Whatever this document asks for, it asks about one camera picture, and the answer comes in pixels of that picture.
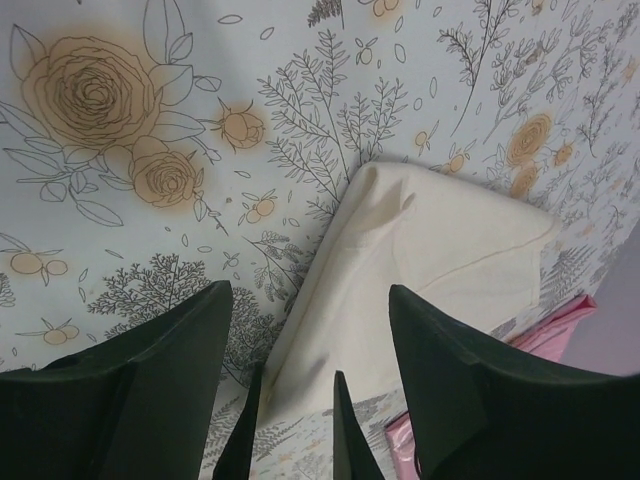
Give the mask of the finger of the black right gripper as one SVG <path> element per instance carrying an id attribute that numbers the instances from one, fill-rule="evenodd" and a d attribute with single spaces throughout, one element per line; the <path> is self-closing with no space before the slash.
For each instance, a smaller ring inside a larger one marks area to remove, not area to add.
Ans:
<path id="1" fill-rule="evenodd" d="M 255 365 L 244 408 L 213 470 L 213 480 L 248 480 L 261 398 L 264 364 Z"/>
<path id="2" fill-rule="evenodd" d="M 342 371 L 335 372 L 333 387 L 333 479 L 384 479 L 355 416 Z"/>

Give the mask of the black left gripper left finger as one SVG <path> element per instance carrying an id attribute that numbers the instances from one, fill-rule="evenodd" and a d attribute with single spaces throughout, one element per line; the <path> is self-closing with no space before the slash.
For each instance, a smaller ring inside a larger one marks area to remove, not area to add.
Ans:
<path id="1" fill-rule="evenodd" d="M 233 307 L 217 281 L 39 370 L 1 376 L 5 479 L 195 479 Z"/>

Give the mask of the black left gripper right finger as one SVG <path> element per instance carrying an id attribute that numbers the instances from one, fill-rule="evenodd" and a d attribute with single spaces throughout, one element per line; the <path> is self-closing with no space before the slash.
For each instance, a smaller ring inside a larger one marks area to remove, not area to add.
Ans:
<path id="1" fill-rule="evenodd" d="M 389 318 L 423 479 L 635 479 L 639 378 L 520 351 L 402 285 Z"/>

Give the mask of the white cloth napkin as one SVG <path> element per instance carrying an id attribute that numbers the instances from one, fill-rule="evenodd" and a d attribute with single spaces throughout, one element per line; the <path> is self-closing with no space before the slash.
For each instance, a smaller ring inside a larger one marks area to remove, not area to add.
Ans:
<path id="1" fill-rule="evenodd" d="M 399 387 L 395 284 L 482 332 L 534 307 L 541 254 L 560 229 L 545 211 L 420 166 L 361 167 L 269 355 L 263 419 L 329 409 L 336 371 L 355 401 Z"/>

